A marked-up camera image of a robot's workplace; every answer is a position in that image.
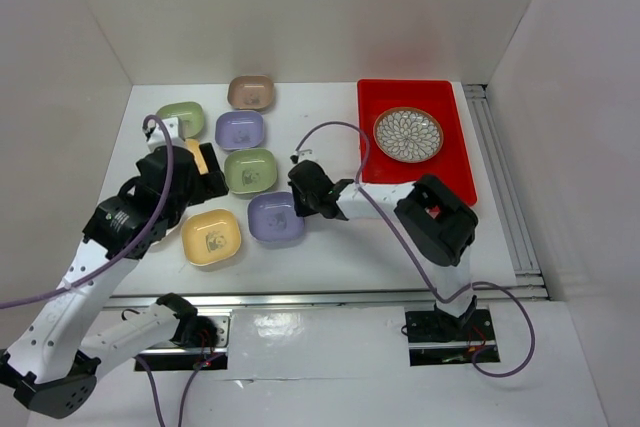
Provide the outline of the round floral patterned plate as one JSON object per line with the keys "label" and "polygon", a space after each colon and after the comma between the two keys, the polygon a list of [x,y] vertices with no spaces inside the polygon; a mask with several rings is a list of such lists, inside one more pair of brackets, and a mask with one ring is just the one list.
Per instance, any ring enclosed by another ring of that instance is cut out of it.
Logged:
{"label": "round floral patterned plate", "polygon": [[444,144],[444,133],[430,114],[410,107],[389,109],[373,127],[377,147],[389,158],[421,163],[435,157]]}

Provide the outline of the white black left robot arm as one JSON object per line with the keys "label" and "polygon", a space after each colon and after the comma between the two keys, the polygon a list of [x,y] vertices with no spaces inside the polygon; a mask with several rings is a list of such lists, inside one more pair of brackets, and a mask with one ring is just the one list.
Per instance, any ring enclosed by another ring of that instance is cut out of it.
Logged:
{"label": "white black left robot arm", "polygon": [[185,210],[228,192],[208,143],[194,152],[159,146],[136,167],[137,176],[96,207],[55,296],[1,353],[2,384],[31,412],[72,415],[101,378],[156,344],[212,351],[217,343],[215,323],[175,293],[109,330],[88,333],[114,290]]}

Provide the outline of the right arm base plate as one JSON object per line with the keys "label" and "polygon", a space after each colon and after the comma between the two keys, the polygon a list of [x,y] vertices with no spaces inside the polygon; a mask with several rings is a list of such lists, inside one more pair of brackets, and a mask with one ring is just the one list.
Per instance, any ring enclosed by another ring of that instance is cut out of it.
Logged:
{"label": "right arm base plate", "polygon": [[470,321],[454,333],[441,327],[433,311],[405,312],[401,333],[407,338],[411,367],[498,363],[499,349],[493,321],[488,309],[479,309]]}

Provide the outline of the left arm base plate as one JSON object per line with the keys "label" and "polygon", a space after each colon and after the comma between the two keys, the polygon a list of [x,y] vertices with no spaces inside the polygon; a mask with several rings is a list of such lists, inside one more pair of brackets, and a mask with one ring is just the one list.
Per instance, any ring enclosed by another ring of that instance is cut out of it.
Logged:
{"label": "left arm base plate", "polygon": [[208,322],[196,328],[184,346],[161,342],[143,351],[140,358],[152,372],[193,371],[201,363],[203,371],[226,370],[230,327],[231,315],[215,312]]}

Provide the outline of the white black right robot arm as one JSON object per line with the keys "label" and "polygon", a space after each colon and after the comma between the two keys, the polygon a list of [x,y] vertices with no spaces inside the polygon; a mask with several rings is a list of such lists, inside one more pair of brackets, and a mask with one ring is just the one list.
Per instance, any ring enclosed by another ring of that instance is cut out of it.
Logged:
{"label": "white black right robot arm", "polygon": [[288,173],[295,212],[330,220],[381,219],[411,260],[420,253],[434,270],[418,271],[436,298],[435,333],[442,342],[460,338],[471,326],[477,297],[471,287],[470,253],[477,215],[438,177],[425,174],[403,184],[330,180],[322,167],[300,155]]}

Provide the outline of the green square panda dish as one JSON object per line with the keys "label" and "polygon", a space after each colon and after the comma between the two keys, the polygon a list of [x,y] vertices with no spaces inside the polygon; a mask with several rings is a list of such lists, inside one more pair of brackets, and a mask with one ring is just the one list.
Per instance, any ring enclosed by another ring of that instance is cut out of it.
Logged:
{"label": "green square panda dish", "polygon": [[224,161],[224,175],[229,191],[237,195],[265,192],[277,182],[277,164],[265,148],[237,150]]}
{"label": "green square panda dish", "polygon": [[203,107],[193,101],[164,105],[157,110],[156,115],[161,119],[179,118],[186,138],[198,137],[205,126]]}

